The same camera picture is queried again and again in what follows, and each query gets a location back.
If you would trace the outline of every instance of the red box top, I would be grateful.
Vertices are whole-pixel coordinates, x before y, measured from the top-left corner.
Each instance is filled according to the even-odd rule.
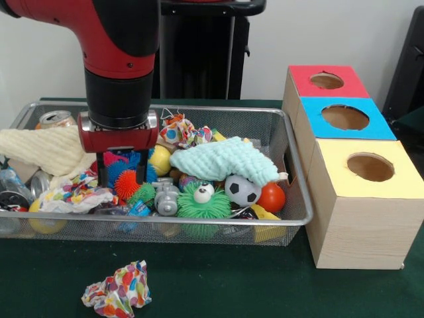
[[[351,66],[291,65],[289,69],[300,97],[370,97]]]

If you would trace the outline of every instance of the wooden box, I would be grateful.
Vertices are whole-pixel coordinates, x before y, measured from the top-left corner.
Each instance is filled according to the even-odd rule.
[[[289,66],[284,90],[283,111],[293,125],[301,97],[369,98],[359,77],[350,66]]]
[[[307,178],[316,138],[396,140],[371,98],[302,97],[294,128]]]
[[[424,220],[424,181],[401,142],[317,139],[307,183],[318,268],[401,268]]]

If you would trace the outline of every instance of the yellow ball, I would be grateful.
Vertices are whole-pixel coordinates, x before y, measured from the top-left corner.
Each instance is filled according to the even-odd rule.
[[[30,213],[36,213],[40,209],[40,200],[37,199],[30,206]],[[30,226],[34,231],[40,234],[54,234],[62,230],[67,220],[49,220],[49,219],[28,219]]]
[[[170,157],[171,153],[165,147],[159,144],[154,147],[153,156],[149,162],[152,164],[158,177],[165,176],[171,170]]]

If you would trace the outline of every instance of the soccer ball toy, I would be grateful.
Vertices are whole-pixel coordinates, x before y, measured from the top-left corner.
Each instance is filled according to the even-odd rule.
[[[244,177],[234,175],[225,180],[225,194],[241,207],[254,205],[259,200],[261,192],[259,186]]]

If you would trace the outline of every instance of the metal wire basket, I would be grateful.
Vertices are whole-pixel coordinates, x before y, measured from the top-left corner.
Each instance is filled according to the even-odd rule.
[[[0,211],[1,223],[14,224],[16,231],[2,237],[57,240],[112,240],[137,242],[251,244],[287,246],[300,226],[312,219],[311,199],[297,153],[288,117],[277,109],[153,105],[185,113],[195,127],[208,125],[224,136],[249,138],[272,159],[289,180],[280,186],[286,205],[277,214],[281,221],[246,219],[184,219],[179,217],[126,217],[116,215],[72,215]],[[55,110],[71,111],[74,118],[87,110],[86,103],[39,101],[26,106],[12,128],[33,129],[39,118]],[[132,223],[132,230],[123,226]],[[42,234],[39,227],[56,229]]]

